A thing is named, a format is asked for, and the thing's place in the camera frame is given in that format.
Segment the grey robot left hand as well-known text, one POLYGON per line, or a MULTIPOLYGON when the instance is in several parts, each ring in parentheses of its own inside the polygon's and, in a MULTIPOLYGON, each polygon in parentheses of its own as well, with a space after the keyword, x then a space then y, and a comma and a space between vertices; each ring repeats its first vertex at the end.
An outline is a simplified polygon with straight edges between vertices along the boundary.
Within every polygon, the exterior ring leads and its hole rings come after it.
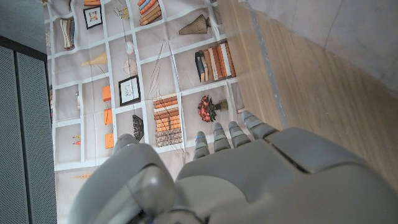
POLYGON ((247 131, 198 132, 173 178, 130 134, 76 196, 69 223, 396 223, 397 193, 349 150, 299 128, 279 131, 248 111, 247 131))

